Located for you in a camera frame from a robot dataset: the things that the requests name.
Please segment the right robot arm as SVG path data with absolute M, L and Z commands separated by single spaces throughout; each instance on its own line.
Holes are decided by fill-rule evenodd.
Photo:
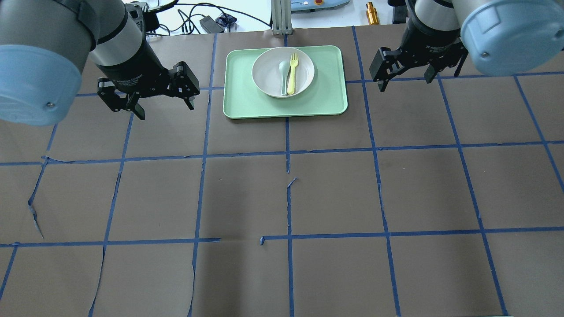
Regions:
M 390 80 L 426 66 L 433 82 L 445 68 L 470 59 L 491 77 L 511 76 L 548 62 L 563 50 L 561 0 L 391 0 L 406 6 L 399 48 L 379 48 L 369 67 L 381 92 Z

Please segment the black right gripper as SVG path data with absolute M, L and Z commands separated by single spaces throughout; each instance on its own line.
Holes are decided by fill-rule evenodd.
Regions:
M 460 39 L 460 30 L 438 30 L 416 18 L 409 18 L 399 48 L 382 47 L 376 52 L 369 73 L 372 81 L 384 92 L 389 81 L 410 68 L 425 66 L 424 78 L 431 84 L 445 68 L 456 67 L 458 77 L 467 60 L 468 50 Z

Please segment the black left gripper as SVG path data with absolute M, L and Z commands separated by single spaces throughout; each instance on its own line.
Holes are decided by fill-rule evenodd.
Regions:
M 97 96 L 111 111 L 132 112 L 139 120 L 145 120 L 145 111 L 139 104 L 140 98 L 180 98 L 192 111 L 194 98 L 200 94 L 199 80 L 188 64 L 178 62 L 171 70 L 167 70 L 148 42 L 142 42 L 139 50 L 121 64 L 95 64 L 105 75 L 105 78 L 97 80 Z M 126 96 L 120 97 L 116 90 L 126 93 Z

